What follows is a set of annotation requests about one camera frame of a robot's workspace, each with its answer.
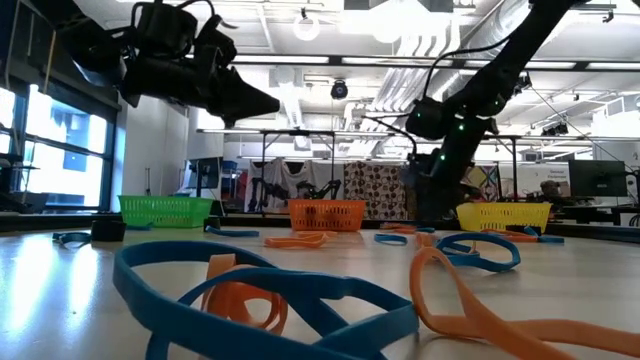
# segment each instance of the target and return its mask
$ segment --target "table surface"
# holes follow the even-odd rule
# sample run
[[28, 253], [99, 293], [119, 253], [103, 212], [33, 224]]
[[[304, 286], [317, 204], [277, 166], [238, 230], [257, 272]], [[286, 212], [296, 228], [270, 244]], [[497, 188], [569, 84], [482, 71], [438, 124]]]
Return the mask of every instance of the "table surface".
[[[259, 230], [263, 236], [290, 233], [288, 229]], [[200, 229], [128, 232], [124, 244], [219, 241], [253, 251], [283, 268], [357, 276], [409, 298], [408, 268], [414, 246], [378, 244], [374, 234], [341, 234], [318, 250], [269, 249], [260, 239], [226, 239]], [[143, 359], [149, 332], [132, 318], [111, 282], [114, 251], [119, 246], [94, 243], [64, 248], [51, 242], [51, 233], [0, 238], [0, 359]], [[491, 274], [459, 269], [480, 300], [499, 316], [565, 318], [640, 332], [640, 246], [567, 239], [563, 246], [518, 247], [522, 264], [517, 271]], [[509, 258], [506, 250], [492, 245], [480, 244], [479, 250], [488, 258]], [[206, 264], [165, 263], [136, 271], [162, 294], [177, 298], [204, 279]], [[430, 309], [461, 314], [455, 286], [442, 267], [430, 265], [424, 272]], [[354, 299], [328, 303], [349, 322], [379, 311]], [[304, 342], [319, 338], [295, 312], [290, 312], [284, 336]], [[579, 359], [627, 358], [578, 346], [554, 346]], [[512, 359], [489, 344], [440, 337], [424, 325], [419, 339], [407, 337], [384, 353], [389, 359]], [[169, 359], [198, 356], [172, 346]]]

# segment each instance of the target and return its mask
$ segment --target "green basket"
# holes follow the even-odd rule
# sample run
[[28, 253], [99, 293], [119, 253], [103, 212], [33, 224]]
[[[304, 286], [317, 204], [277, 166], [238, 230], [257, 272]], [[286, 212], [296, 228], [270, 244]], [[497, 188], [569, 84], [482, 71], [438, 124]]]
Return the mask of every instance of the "green basket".
[[173, 196], [124, 196], [120, 199], [127, 225], [163, 228], [196, 228], [209, 217], [212, 199]]

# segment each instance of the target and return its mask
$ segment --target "orange basket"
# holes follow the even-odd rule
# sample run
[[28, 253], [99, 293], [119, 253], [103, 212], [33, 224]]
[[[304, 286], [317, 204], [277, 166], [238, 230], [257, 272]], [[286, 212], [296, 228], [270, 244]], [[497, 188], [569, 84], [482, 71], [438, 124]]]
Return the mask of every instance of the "orange basket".
[[364, 200], [289, 200], [295, 231], [358, 231], [364, 218]]

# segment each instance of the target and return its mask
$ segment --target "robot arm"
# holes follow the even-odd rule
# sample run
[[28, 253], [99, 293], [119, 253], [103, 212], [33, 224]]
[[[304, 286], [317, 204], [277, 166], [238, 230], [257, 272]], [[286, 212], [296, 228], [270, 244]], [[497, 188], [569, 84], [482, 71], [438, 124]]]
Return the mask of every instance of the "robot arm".
[[458, 93], [444, 102], [430, 98], [416, 101], [407, 118], [406, 128], [412, 134], [439, 139], [441, 149], [431, 156], [410, 158], [423, 207], [423, 218], [437, 218], [456, 204], [451, 196], [472, 162], [480, 141], [487, 131], [497, 133], [492, 116], [499, 114], [511, 98], [519, 74], [542, 46], [566, 12], [584, 0], [531, 0], [531, 11], [509, 37], [500, 54], [480, 69]]
[[237, 51], [233, 40], [218, 31], [222, 18], [213, 5], [211, 17], [196, 36], [198, 21], [184, 10], [196, 1], [211, 5], [209, 0], [187, 0], [179, 6], [162, 0], [136, 3], [131, 25], [113, 30], [103, 29], [73, 0], [30, 0], [30, 4], [56, 31], [87, 81], [116, 87], [133, 106], [141, 95], [148, 95], [202, 107], [221, 117], [227, 127], [242, 118], [278, 111], [277, 99], [227, 68]]

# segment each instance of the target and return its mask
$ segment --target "plastic basket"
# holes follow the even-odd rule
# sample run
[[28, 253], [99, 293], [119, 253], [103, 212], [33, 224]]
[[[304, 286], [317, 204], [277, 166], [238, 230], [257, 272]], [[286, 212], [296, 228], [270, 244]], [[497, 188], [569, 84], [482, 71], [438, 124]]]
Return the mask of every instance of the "plastic basket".
[[539, 226], [544, 232], [551, 204], [466, 203], [457, 211], [462, 230], [506, 230], [508, 225], [522, 225]]
[[202, 227], [212, 199], [174, 196], [119, 196], [122, 218], [128, 225], [153, 223], [162, 228]]
[[291, 227], [295, 231], [358, 231], [366, 205], [364, 200], [291, 199]]

